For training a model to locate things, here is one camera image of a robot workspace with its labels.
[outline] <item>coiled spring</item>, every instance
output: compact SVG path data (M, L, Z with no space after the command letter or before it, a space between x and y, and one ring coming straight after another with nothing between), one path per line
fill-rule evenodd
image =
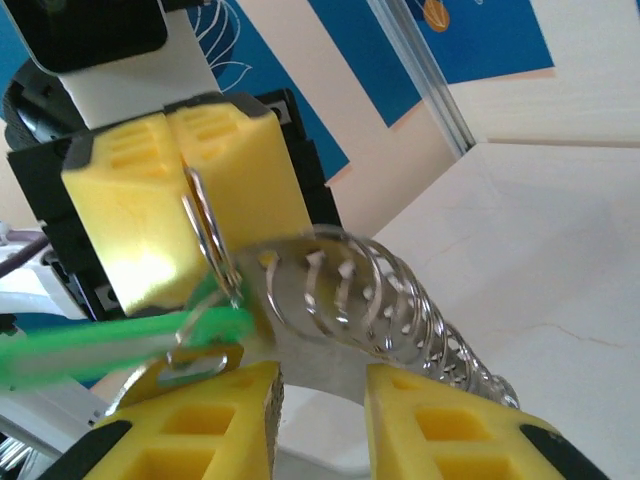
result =
M275 315L307 341L333 339L429 378L518 408L511 386L491 375L447 323L415 274L379 243L331 226L263 248L268 299ZM286 315L278 276L306 267L298 293L311 319Z

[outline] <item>blue poster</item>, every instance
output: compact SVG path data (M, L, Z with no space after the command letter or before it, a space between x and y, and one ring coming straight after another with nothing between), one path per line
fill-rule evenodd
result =
M420 102L366 0L308 1L387 126Z
M553 67L530 0L405 0L448 83Z
M313 108L258 34L235 0L214 1L189 11L196 35L223 91L259 95L281 88L294 92L309 138L316 142L327 179L348 160ZM0 91L28 54L6 12L0 8Z
M0 95L4 95L9 82L27 58L29 58L27 49L22 45L22 40L16 33L4 7L0 5Z

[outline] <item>black cable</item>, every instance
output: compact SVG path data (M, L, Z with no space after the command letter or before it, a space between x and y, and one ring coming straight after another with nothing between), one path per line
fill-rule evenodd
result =
M40 238L31 242L15 255L7 258L4 262L0 263L0 278L6 277L14 270L20 268L22 265L35 257L38 253L44 250L48 245L49 239L46 235L42 235Z

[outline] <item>green key tag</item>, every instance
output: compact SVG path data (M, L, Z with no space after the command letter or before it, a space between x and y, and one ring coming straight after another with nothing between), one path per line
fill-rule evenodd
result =
M197 305L192 297L189 306L194 303ZM0 386L37 386L68 376L90 380L139 365L178 346L176 332L190 313L56 328L14 338L0 348ZM248 311L229 306L211 308L203 311L184 346L239 343L254 330Z

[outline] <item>yellow foam block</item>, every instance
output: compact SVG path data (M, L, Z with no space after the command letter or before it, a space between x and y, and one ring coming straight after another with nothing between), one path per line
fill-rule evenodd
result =
M72 145L62 180L126 313L183 305L206 272L185 166L203 176L232 252L310 227L278 120L252 108L180 108Z
M365 396L372 478L562 480L519 427L542 420L433 380L371 365Z
M282 399L263 362L127 407L102 425L133 426L85 480L269 480Z

